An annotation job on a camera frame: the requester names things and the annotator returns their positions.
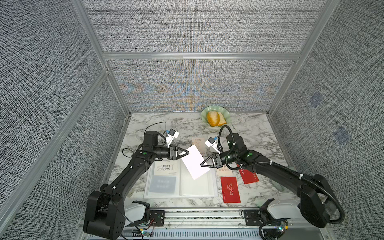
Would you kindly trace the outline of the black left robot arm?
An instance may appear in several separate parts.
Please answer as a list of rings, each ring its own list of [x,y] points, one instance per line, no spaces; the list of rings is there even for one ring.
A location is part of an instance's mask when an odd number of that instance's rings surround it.
[[[124,202],[137,180],[156,160],[179,160],[189,151],[170,143],[159,144],[162,136],[157,131],[147,131],[144,141],[132,154],[127,167],[110,184],[103,184],[99,191],[88,197],[83,231],[108,240],[120,237],[127,224],[139,228],[150,221],[150,204],[134,201],[134,212],[126,215]]]

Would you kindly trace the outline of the white photo album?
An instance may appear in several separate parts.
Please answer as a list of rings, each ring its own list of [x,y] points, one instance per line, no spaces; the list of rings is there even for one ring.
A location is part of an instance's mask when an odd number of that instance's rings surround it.
[[[216,174],[209,170],[194,180],[182,161],[155,162],[148,170],[145,199],[218,196]]]

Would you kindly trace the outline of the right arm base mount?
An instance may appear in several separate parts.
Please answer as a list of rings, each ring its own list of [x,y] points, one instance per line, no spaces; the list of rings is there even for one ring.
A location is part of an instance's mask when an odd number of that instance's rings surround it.
[[[268,211],[275,199],[268,199],[259,209],[242,210],[241,216],[247,226],[258,226],[262,240],[279,240],[288,229],[288,218],[276,219]]]

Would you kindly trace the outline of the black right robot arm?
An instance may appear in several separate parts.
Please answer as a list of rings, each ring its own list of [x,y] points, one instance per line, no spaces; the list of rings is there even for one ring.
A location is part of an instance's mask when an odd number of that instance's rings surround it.
[[[232,171],[247,170],[271,179],[300,198],[301,215],[315,227],[324,228],[327,224],[341,224],[345,220],[345,211],[325,177],[299,173],[249,150],[237,133],[228,135],[227,143],[230,149],[221,151],[219,138],[206,140],[206,146],[216,152],[201,162],[201,167],[207,167],[206,162],[212,161],[210,168],[227,166]]]

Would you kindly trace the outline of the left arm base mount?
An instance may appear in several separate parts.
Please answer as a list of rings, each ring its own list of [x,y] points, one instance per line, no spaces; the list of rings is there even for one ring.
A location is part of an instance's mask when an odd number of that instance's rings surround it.
[[[150,224],[153,227],[163,227],[165,221],[165,213],[164,210],[153,210],[151,205],[142,201],[133,201],[134,207],[134,218],[135,221],[133,223],[149,227]]]

